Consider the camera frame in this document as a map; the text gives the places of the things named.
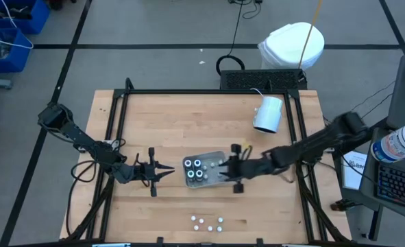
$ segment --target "blue bin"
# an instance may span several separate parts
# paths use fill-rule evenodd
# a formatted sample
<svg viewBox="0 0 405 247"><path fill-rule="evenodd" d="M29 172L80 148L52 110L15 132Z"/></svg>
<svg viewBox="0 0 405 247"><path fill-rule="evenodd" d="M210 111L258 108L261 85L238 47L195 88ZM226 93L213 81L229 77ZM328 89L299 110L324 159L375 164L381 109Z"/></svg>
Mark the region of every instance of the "blue bin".
<svg viewBox="0 0 405 247"><path fill-rule="evenodd" d="M11 36L14 37L14 44L30 46L30 42L27 41L25 36L19 29L6 28L0 29L0 37ZM20 72L24 69L25 63L29 56L30 49L15 47L10 48L10 53L7 58L0 59L0 73L7 72Z"/></svg>
<svg viewBox="0 0 405 247"><path fill-rule="evenodd" d="M50 9L44 3L43 0L4 0L5 4L9 3L24 3L28 6L33 6L32 8L32 20L20 20L13 18L16 26L24 34L39 34L50 15ZM5 9L3 2L0 0L0 8ZM11 28L13 27L9 18L0 19L0 28Z"/></svg>

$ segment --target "white paper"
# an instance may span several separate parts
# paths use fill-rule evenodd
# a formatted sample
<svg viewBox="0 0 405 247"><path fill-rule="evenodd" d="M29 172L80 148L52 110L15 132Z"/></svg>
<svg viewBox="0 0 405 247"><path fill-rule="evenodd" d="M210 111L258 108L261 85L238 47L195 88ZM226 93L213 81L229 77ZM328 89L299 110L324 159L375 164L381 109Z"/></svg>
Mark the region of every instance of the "white paper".
<svg viewBox="0 0 405 247"><path fill-rule="evenodd" d="M351 151L344 155L344 158L350 163L350 165L361 174L364 173L365 162L367 161L367 155L358 152ZM362 176L355 172L347 162L343 160L343 184L346 189L359 190L360 181Z"/></svg>

